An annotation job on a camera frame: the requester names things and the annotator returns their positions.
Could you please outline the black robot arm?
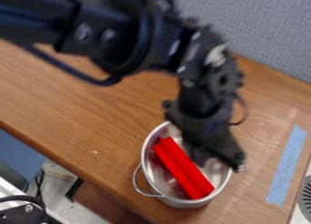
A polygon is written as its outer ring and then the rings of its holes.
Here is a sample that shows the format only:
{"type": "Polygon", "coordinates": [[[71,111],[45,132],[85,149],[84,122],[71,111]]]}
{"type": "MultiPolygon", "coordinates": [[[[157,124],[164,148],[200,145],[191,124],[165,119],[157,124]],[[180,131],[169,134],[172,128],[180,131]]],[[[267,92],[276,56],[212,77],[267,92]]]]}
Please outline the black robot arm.
{"type": "Polygon", "coordinates": [[[243,168],[229,128],[244,75],[223,36],[184,16],[175,0],[0,0],[0,39],[87,57],[108,77],[75,76],[103,87],[141,71],[177,77],[179,95],[164,101],[164,115],[195,163],[216,157],[232,170],[243,168]]]}

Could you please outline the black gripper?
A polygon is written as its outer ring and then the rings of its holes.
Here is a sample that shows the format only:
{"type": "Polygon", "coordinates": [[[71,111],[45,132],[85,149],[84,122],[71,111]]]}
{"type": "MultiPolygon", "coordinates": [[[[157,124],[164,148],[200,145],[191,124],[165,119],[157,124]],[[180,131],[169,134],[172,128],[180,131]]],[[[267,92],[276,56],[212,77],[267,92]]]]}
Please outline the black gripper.
{"type": "Polygon", "coordinates": [[[196,165],[203,168],[211,158],[217,158],[235,172],[240,172],[245,152],[229,130],[232,101],[224,101],[215,113],[201,117],[185,113],[176,100],[165,100],[163,108],[165,119],[181,131],[185,153],[196,165]]]}

